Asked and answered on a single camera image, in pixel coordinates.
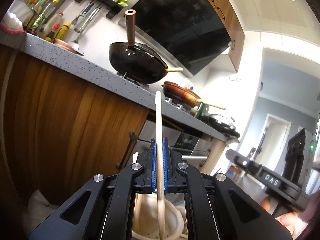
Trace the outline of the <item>right hand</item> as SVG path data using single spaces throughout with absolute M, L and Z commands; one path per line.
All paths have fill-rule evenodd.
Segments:
M 318 190 L 310 196 L 303 213 L 289 212 L 276 218 L 289 230 L 293 239 L 319 239 L 319 194 Z

